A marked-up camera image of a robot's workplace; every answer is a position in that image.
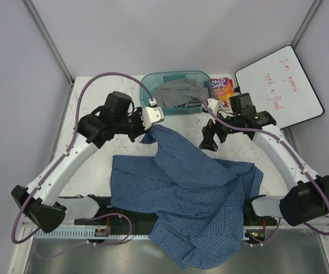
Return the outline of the blue checkered long sleeve shirt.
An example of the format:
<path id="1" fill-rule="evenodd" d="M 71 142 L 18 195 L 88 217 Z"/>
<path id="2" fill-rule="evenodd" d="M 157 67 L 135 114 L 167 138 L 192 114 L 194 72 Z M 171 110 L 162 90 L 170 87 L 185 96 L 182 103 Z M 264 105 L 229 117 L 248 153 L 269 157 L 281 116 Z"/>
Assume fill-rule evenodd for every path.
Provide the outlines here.
<path id="1" fill-rule="evenodd" d="M 236 254 L 244 203 L 259 194 L 262 171 L 211 158 L 161 125 L 142 143 L 157 143 L 155 156 L 113 157 L 111 205 L 156 214 L 149 237 L 183 269 L 211 269 Z"/>

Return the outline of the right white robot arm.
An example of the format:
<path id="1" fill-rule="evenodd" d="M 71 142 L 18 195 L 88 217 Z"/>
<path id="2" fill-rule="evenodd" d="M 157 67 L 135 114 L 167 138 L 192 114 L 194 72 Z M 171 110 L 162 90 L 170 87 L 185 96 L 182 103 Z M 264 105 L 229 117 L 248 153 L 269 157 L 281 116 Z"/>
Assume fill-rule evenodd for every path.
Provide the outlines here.
<path id="1" fill-rule="evenodd" d="M 254 225 L 263 217 L 277 217 L 295 227 L 329 215 L 329 176 L 313 170 L 290 146 L 268 111 L 257 111 L 250 94 L 231 97 L 231 114 L 224 116 L 218 101 L 206 99 L 201 106 L 211 115 L 202 129 L 200 149 L 217 151 L 217 136 L 224 143 L 228 135 L 242 133 L 271 160 L 287 187 L 285 196 L 258 195 L 245 203 L 244 221 Z"/>

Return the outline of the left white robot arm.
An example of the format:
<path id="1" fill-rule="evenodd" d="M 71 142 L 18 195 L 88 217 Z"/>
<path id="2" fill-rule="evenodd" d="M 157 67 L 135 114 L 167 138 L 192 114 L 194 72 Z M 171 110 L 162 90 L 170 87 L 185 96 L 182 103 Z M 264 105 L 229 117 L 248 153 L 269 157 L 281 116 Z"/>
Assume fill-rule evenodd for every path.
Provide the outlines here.
<path id="1" fill-rule="evenodd" d="M 28 186 L 13 188 L 11 195 L 18 207 L 43 232 L 50 233 L 63 222 L 75 219 L 89 219 L 94 224 L 105 222 L 107 211 L 95 198 L 59 195 L 83 163 L 115 135 L 127 135 L 134 142 L 164 119 L 161 107 L 138 107 L 129 113 L 132 106 L 129 95 L 110 93 L 104 105 L 79 119 L 72 144 Z"/>

